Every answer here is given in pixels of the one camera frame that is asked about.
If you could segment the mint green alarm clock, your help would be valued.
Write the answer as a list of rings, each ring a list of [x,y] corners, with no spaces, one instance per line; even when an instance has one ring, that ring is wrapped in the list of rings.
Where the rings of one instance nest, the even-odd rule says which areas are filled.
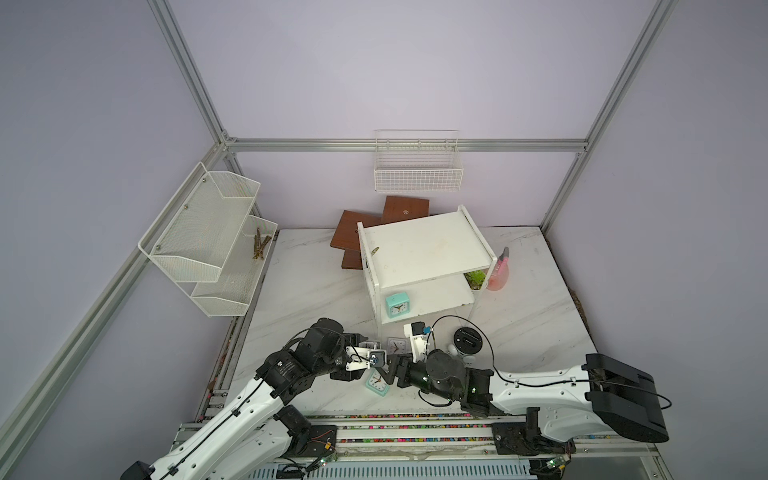
[[[370,371],[370,375],[365,382],[365,387],[381,397],[386,396],[390,389],[390,385],[376,369]]]
[[[397,318],[410,312],[410,297],[406,292],[393,293],[385,298],[389,318]]]

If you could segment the clear square alarm clock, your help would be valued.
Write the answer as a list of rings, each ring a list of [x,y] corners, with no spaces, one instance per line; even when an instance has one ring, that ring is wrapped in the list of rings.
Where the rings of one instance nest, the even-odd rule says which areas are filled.
[[[410,342],[405,338],[390,337],[386,341],[386,351],[388,355],[410,354]]]

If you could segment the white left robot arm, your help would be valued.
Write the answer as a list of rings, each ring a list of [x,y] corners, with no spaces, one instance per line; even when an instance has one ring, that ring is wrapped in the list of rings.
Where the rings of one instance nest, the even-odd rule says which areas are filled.
[[[321,318],[268,355],[253,379],[200,430],[167,455],[137,461],[123,479],[240,479],[312,441],[311,423],[291,401],[318,377],[358,380],[385,363],[386,352],[363,347],[367,338]]]

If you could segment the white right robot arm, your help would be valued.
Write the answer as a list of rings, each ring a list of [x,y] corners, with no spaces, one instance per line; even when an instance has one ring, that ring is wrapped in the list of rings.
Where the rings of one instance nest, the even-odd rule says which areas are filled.
[[[389,385],[456,402],[478,418],[536,414],[537,434],[555,442],[611,432],[644,443],[669,440],[653,377],[600,353],[566,369],[515,374],[471,368],[436,349],[421,361],[394,356],[377,371]]]

